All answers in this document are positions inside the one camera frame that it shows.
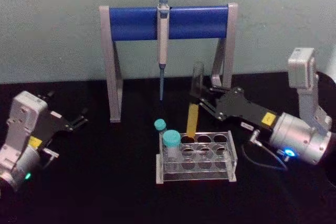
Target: rack hole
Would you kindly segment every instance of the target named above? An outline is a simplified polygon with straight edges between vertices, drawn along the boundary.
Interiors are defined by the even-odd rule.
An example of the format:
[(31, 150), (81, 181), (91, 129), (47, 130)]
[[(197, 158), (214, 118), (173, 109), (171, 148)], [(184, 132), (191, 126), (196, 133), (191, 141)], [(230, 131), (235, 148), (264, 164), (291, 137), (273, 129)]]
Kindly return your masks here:
[(197, 138), (197, 142), (199, 142), (199, 143), (211, 143), (211, 138), (207, 135), (201, 135)]
[(227, 141), (227, 138), (224, 135), (219, 134), (219, 135), (215, 135), (214, 137), (215, 143), (226, 143), (226, 141)]
[(195, 140), (192, 137), (184, 136), (181, 139), (181, 143), (182, 144), (193, 144), (193, 143), (195, 143)]
[(191, 158), (185, 158), (181, 166), (185, 170), (192, 170), (195, 168), (195, 162)]
[(198, 166), (201, 168), (201, 169), (210, 169), (211, 168), (211, 160), (208, 159), (208, 158), (202, 158), (201, 161), (199, 162)]
[(211, 158), (213, 156), (213, 152), (209, 149), (208, 146), (205, 145), (200, 145), (197, 147), (197, 152), (202, 157)]
[(194, 154), (194, 149), (192, 149), (190, 146), (183, 146), (181, 148), (182, 156), (190, 157)]
[(224, 152), (225, 152), (225, 148), (224, 147), (220, 147), (216, 150), (216, 154), (218, 156), (224, 156)]
[(216, 158), (215, 159), (215, 166), (219, 169), (224, 170), (226, 168), (225, 166), (225, 159), (222, 157)]

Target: teal tube cap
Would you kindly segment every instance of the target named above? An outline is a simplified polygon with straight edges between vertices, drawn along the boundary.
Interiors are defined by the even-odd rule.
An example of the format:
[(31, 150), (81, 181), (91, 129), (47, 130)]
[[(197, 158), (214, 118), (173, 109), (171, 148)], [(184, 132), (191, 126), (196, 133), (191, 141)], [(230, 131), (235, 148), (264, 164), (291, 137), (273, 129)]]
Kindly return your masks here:
[(178, 131), (169, 130), (163, 133), (163, 144), (166, 147), (178, 147), (181, 143), (181, 135)]
[(163, 119), (157, 119), (154, 122), (154, 127), (157, 131), (162, 131), (166, 128), (166, 122)]

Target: yellow label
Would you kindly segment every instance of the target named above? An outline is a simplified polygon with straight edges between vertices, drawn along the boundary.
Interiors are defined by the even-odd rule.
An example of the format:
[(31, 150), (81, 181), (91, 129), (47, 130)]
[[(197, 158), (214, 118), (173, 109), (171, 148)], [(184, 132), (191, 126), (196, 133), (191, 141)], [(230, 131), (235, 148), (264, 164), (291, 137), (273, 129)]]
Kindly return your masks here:
[(273, 124), (275, 118), (276, 118), (276, 115), (267, 112), (261, 122), (265, 123), (268, 126), (271, 126)]
[(188, 113), (188, 122), (187, 122), (187, 136), (194, 137), (196, 134), (198, 121), (198, 105), (197, 104), (189, 104), (189, 113)]
[(31, 136), (29, 139), (29, 145), (38, 148), (41, 145), (42, 141), (36, 137)]

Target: metal bracket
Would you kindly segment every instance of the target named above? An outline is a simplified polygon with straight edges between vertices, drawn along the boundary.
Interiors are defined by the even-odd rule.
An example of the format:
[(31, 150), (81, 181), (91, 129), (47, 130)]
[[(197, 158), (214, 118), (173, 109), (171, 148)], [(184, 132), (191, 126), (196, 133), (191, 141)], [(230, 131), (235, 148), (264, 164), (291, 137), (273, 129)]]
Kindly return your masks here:
[(226, 38), (218, 40), (216, 55), (211, 73), (214, 88), (230, 89), (233, 72), (233, 62), (236, 45), (236, 23), (238, 18), (238, 4), (228, 4)]
[(318, 80), (313, 48), (295, 48), (288, 59), (288, 80), (299, 94), (300, 118), (322, 136), (331, 129), (332, 119), (319, 106)]
[(109, 96), (110, 122), (121, 120), (123, 79), (117, 47), (113, 41), (110, 23), (110, 7), (100, 6), (101, 50), (105, 58), (106, 82)]

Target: yellow tube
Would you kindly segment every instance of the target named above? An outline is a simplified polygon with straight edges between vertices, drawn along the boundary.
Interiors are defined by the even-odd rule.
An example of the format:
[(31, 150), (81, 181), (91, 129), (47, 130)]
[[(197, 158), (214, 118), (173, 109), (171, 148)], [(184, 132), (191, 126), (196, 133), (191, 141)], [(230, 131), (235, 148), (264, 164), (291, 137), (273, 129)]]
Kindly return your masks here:
[(187, 122), (187, 136), (194, 138), (198, 122), (198, 104), (189, 104), (188, 122)]

